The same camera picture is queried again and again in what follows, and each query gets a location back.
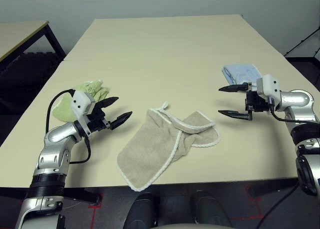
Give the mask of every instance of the blue towel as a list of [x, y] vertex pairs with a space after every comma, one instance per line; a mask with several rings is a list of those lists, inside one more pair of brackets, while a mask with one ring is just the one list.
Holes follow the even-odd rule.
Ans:
[[230, 85], [252, 83], [252, 89], [256, 89], [257, 79], [262, 78], [260, 71], [252, 64], [225, 65], [222, 73]]

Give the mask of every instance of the beige table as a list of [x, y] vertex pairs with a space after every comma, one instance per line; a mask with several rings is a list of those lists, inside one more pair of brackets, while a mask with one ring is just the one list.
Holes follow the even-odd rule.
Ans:
[[[195, 110], [206, 113], [216, 121], [221, 142], [191, 148], [156, 184], [296, 177], [295, 146], [283, 122], [264, 112], [255, 113], [253, 121], [217, 112], [244, 112], [243, 93], [218, 92], [227, 85], [221, 72], [227, 64], [252, 63], [262, 74], [278, 78], [284, 91], [309, 91], [320, 116], [316, 88], [238, 15], [95, 20], [66, 60], [1, 146], [1, 187], [29, 186], [43, 148], [49, 102], [83, 81], [101, 79], [109, 96], [119, 97], [105, 110], [109, 120], [127, 111], [133, 114], [116, 130], [92, 135], [91, 159], [70, 166], [67, 187], [126, 185], [117, 155], [144, 123], [147, 109], [164, 101], [181, 119]], [[51, 117], [50, 127], [61, 124]], [[73, 160], [86, 155], [83, 142], [72, 150]]]
[[0, 23], [0, 69], [7, 66], [43, 35], [63, 60], [66, 54], [51, 31], [48, 21]]

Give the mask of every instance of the black cable on floor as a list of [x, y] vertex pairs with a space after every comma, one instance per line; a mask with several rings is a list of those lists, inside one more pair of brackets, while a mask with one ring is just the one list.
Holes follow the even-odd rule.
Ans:
[[280, 200], [278, 200], [277, 203], [274, 204], [268, 210], [268, 212], [262, 217], [262, 219], [260, 220], [259, 224], [256, 226], [255, 229], [259, 229], [261, 227], [262, 223], [264, 223], [266, 218], [274, 211], [274, 209], [276, 209], [277, 206], [279, 206], [285, 199], [287, 199], [292, 193], [294, 193], [295, 190], [298, 188], [298, 186], [299, 186], [299, 182], [286, 195], [284, 195]]

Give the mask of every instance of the green towel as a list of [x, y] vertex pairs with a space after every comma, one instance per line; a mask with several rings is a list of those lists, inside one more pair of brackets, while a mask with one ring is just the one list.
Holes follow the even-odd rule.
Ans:
[[[73, 89], [90, 93], [95, 101], [99, 102], [105, 99], [109, 92], [106, 88], [102, 87], [102, 84], [101, 80], [86, 81], [80, 85], [76, 85]], [[64, 94], [61, 101], [53, 108], [53, 116], [64, 122], [74, 122], [76, 117], [70, 107], [71, 100], [72, 97], [69, 93]]]

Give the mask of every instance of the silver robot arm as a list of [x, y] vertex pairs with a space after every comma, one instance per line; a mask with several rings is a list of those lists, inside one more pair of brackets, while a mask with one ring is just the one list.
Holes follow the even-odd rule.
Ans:
[[[65, 179], [70, 164], [89, 160], [91, 149], [89, 137], [95, 131], [115, 129], [132, 114], [127, 112], [115, 121], [106, 121], [101, 108], [113, 104], [118, 97], [96, 101], [88, 93], [74, 91], [71, 108], [75, 122], [68, 122], [50, 130], [44, 137], [44, 148], [40, 153], [26, 198], [21, 205], [16, 229], [64, 228], [65, 218], [58, 214], [64, 202]], [[73, 146], [84, 138], [88, 157], [83, 161], [70, 162]]]
[[[256, 91], [252, 91], [251, 83], [220, 88], [219, 91], [224, 92], [246, 91], [245, 109], [248, 113], [219, 112], [250, 121], [252, 112], [270, 111], [278, 121], [285, 122], [295, 144], [299, 185], [308, 195], [317, 196], [320, 204], [320, 121], [313, 109], [313, 96], [305, 90], [281, 91], [278, 80], [270, 74], [259, 78], [256, 85]], [[275, 111], [284, 112], [285, 117], [277, 117]]]

